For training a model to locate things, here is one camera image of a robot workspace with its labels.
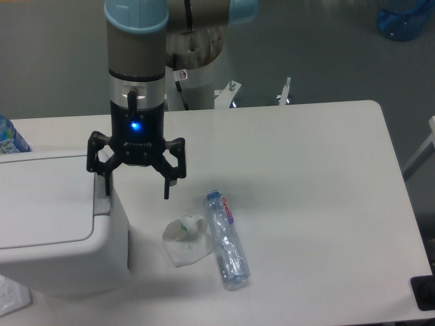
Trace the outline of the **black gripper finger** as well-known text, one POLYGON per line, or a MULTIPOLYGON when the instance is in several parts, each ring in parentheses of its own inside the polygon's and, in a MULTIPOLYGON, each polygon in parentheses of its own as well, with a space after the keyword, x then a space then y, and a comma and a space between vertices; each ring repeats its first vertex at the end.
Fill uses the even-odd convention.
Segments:
POLYGON ((104 135, 99 131, 91 132, 87 144, 86 170, 90 173, 96 173, 105 180, 105 194, 109 196, 112 192, 111 174, 123 163, 122 156, 116 152, 113 147, 111 137, 104 135), (113 152, 113 156, 102 162, 99 158, 99 152, 108 146, 113 152))
POLYGON ((169 188, 178 179, 186 178, 186 140, 179 137, 172 141, 160 142, 152 151, 152 166, 164 177, 164 199, 169 199, 169 188), (164 156, 168 151, 177 160, 177 166, 171 166, 164 156))

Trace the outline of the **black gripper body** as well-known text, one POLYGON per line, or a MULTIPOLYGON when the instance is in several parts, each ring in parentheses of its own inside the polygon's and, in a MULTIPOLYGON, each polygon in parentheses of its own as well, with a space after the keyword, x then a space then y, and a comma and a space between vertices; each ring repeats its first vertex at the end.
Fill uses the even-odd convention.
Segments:
POLYGON ((130 112, 113 102, 109 146, 115 159, 132 166, 150 166, 162 160, 164 105, 130 112))

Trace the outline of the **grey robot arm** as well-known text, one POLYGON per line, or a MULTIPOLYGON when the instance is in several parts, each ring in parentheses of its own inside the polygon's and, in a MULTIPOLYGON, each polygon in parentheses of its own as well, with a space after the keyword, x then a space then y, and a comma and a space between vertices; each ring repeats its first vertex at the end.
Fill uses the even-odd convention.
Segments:
POLYGON ((164 139, 167 35, 252 20, 257 1, 106 1, 111 136, 88 139, 87 171, 112 193, 121 164, 152 166, 164 177, 164 197, 186 177, 186 141, 164 139))

